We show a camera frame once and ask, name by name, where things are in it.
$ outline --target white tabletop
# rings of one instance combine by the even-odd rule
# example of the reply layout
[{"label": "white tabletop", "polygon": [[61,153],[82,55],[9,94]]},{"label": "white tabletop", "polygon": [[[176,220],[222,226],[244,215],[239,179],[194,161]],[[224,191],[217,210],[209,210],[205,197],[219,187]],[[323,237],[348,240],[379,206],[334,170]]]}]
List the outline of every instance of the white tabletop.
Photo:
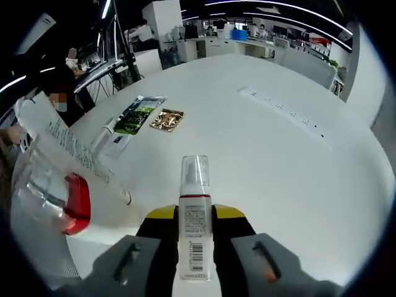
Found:
[{"label": "white tabletop", "polygon": [[[326,140],[242,97],[245,86],[315,121]],[[213,203],[240,209],[256,233],[293,251],[307,273],[344,285],[361,267],[387,219],[395,180],[372,132],[334,94],[271,62],[216,56],[131,85],[71,129],[89,144],[138,95],[168,96],[114,166],[144,212],[177,204],[182,157],[206,155]],[[162,108],[186,113],[172,133],[148,125]],[[83,277],[108,247],[104,236],[89,235],[94,228],[102,227],[67,239]]]}]

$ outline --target person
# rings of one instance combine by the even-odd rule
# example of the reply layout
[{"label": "person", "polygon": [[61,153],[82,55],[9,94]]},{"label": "person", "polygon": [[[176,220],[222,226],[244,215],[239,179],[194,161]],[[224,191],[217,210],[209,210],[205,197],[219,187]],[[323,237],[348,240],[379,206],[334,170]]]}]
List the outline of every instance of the person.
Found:
[{"label": "person", "polygon": [[257,28],[257,25],[253,23],[252,27],[250,28],[250,36],[257,37],[258,34],[259,34],[259,29]]},{"label": "person", "polygon": [[214,30],[212,26],[209,26],[208,29],[206,30],[206,36],[213,36]]},{"label": "person", "polygon": [[79,69],[79,60],[76,59],[77,57],[77,50],[75,48],[69,49],[69,54],[66,58],[66,65],[73,71],[76,77],[82,76],[85,74],[85,71]]},{"label": "person", "polygon": [[7,218],[11,211],[11,178],[14,166],[7,146],[20,144],[21,132],[22,128],[19,126],[0,129],[0,206]]},{"label": "person", "polygon": [[147,23],[146,19],[142,19],[140,25],[132,32],[129,33],[129,39],[139,37],[140,45],[137,48],[137,51],[147,51],[149,49],[158,49],[159,43],[156,39],[154,39],[153,30],[150,25]]},{"label": "person", "polygon": [[43,91],[69,127],[85,114],[75,101],[74,72],[68,67],[61,65],[42,73],[39,84],[36,94]]},{"label": "person", "polygon": [[264,24],[260,25],[260,38],[266,38],[268,36],[268,32],[265,29]]}]

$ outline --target green snack bag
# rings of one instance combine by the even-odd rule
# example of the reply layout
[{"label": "green snack bag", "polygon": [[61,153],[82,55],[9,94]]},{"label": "green snack bag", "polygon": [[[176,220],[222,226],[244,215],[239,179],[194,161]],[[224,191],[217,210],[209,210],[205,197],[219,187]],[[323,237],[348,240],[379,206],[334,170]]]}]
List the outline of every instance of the green snack bag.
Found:
[{"label": "green snack bag", "polygon": [[138,96],[135,102],[122,113],[114,131],[135,135],[150,114],[165,100],[166,97]]}]

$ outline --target power strip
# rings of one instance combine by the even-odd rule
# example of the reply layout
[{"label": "power strip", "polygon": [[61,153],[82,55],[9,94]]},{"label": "power strip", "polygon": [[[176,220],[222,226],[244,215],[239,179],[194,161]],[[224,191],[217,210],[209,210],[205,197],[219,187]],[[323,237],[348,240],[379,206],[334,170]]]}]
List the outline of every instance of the power strip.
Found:
[{"label": "power strip", "polygon": [[285,119],[291,121],[294,125],[300,127],[302,130],[304,130],[312,137],[315,137],[321,142],[330,146],[329,139],[326,133],[314,121],[292,110],[282,102],[262,96],[261,94],[258,94],[257,91],[253,90],[250,87],[244,87],[238,90],[238,93],[242,97],[251,99],[259,103],[260,105],[276,112],[280,116],[283,116]]}]

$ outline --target blue box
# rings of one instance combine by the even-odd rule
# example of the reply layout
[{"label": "blue box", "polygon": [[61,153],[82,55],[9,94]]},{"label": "blue box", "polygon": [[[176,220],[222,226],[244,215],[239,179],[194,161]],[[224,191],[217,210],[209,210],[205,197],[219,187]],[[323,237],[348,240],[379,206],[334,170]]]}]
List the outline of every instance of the blue box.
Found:
[{"label": "blue box", "polygon": [[248,31],[245,30],[232,30],[231,31],[231,38],[234,40],[247,40],[248,38]]}]

